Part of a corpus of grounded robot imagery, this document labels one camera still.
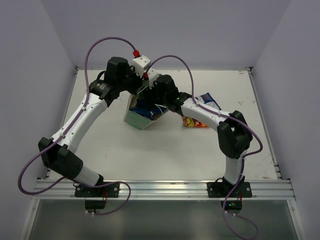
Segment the green patterned paper bag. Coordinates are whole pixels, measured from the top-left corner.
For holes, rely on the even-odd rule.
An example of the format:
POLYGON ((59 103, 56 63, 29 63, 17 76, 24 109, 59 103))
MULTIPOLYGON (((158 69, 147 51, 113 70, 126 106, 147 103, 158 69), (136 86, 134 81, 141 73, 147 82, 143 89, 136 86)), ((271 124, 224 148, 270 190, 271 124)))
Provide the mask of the green patterned paper bag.
POLYGON ((144 130, 168 111, 167 106, 153 97, 147 85, 136 95, 129 96, 123 121, 139 130, 144 130))

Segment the orange Fox's fruits candy bag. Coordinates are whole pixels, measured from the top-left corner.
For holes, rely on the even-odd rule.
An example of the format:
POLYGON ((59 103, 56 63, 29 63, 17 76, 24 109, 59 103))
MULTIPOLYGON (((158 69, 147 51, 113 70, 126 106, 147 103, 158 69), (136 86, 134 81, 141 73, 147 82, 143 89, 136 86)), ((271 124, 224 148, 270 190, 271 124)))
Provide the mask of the orange Fox's fruits candy bag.
POLYGON ((192 118, 187 116, 182 116, 182 122, 183 126, 186 128, 208 128, 209 126, 192 118))

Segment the blue chips bag back side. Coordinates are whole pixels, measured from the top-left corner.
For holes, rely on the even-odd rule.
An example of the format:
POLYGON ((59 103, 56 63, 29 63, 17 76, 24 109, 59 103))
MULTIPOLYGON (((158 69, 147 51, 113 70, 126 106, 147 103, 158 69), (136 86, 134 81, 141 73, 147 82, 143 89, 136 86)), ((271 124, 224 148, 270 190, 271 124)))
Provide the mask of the blue chips bag back side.
POLYGON ((219 106, 219 104, 216 102, 216 100, 210 95, 209 92, 202 94, 202 95, 198 95, 194 97, 197 101, 208 105, 212 108, 215 108, 217 110, 221 110, 221 107, 219 106))

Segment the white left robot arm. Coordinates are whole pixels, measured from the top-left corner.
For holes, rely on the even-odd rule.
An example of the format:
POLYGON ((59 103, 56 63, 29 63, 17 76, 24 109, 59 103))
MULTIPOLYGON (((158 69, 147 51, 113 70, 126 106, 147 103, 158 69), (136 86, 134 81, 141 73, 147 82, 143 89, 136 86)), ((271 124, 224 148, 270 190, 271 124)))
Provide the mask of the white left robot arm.
POLYGON ((96 80, 89 85, 81 104, 69 120, 51 138, 43 137, 39 143, 43 165, 64 178, 85 184, 92 196, 103 193, 103 177, 86 167, 76 156, 79 144, 95 120, 127 91, 135 94, 143 85, 143 74, 151 61, 142 55, 132 64, 122 57, 112 57, 96 80))

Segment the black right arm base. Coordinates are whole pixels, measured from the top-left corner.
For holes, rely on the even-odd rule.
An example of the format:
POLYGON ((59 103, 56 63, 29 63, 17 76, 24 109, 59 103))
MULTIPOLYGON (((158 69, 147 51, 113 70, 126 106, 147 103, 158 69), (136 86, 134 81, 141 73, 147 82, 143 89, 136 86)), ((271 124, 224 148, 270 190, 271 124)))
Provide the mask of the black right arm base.
POLYGON ((233 189, 233 187, 234 185, 230 184, 222 177, 215 181, 206 183, 206 190, 209 198, 223 199, 220 203, 227 212, 239 214, 243 207, 243 199, 253 197, 252 189, 250 183, 242 179, 235 190, 233 190, 229 195, 226 203, 224 203, 224 199, 233 189))

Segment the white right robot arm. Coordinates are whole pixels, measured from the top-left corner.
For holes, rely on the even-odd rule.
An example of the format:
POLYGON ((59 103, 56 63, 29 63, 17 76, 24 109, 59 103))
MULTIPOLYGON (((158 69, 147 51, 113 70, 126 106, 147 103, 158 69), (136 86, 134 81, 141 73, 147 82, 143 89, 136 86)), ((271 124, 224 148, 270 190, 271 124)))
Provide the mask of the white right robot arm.
POLYGON ((171 112, 195 119, 217 132, 219 148, 226 156, 222 189, 227 196, 235 196, 241 190, 239 181, 244 178, 243 158, 253 140, 243 114, 237 110, 223 111, 208 92, 192 96, 179 91, 170 75, 144 73, 142 77, 150 85, 145 94, 147 101, 160 103, 171 112))

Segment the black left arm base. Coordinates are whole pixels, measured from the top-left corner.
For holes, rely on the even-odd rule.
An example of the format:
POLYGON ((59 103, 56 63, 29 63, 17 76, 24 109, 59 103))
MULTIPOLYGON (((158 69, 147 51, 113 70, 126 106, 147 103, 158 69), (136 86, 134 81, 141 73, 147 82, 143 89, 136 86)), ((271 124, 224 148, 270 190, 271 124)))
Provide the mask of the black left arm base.
POLYGON ((120 184, 112 184, 101 188, 89 188, 79 185, 75 188, 74 196, 84 198, 84 207, 87 211, 96 212, 106 207, 108 198, 117 198, 119 195, 120 184))

